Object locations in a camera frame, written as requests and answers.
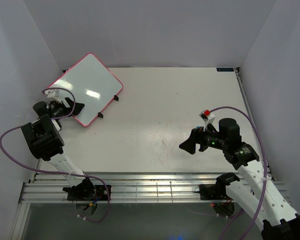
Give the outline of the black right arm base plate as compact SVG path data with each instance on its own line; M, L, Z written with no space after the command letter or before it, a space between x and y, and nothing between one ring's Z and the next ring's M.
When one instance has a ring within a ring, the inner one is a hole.
M224 218L234 216L234 200L220 191L215 184L199 184L193 192L199 194L201 201L211 200L211 206L217 215Z

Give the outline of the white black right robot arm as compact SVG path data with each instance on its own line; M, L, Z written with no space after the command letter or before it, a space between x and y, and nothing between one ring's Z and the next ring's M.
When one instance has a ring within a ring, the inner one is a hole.
M286 201L265 170L253 147L240 135L232 118L223 118L216 130L211 123L191 130L179 148L195 154L196 146L221 150L225 159L238 172L224 173L211 187L212 196L228 197L254 220L264 240L300 240L300 214Z

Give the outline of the pink framed whiteboard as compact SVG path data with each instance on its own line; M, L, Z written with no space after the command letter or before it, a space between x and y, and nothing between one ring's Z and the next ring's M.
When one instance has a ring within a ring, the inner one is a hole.
M50 88L63 88L57 95L60 100L75 98L76 103L84 104L74 118L88 127L99 113L114 100L124 88L122 82L93 53L82 59L63 73Z

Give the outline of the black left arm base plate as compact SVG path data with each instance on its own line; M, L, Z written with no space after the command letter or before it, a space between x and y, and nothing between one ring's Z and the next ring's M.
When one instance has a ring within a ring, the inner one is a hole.
M63 187L62 190L67 193L66 199L68 201L107 201L108 197L111 197L112 186L95 185L93 190L89 191L75 191L71 187Z

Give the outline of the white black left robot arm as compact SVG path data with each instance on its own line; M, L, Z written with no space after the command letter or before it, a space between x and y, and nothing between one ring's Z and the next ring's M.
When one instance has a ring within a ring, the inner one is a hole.
M59 172L66 173L64 177L69 185L63 189L66 193L80 200L91 200L96 195L96 187L66 156L63 150L65 143L59 134L62 129L60 119L67 115L77 115L85 105L80 103L74 106L74 101L69 97L65 100L70 104L69 107L55 100L49 103L40 101L33 105L38 119L23 125L21 131L30 152L36 159L42 159Z

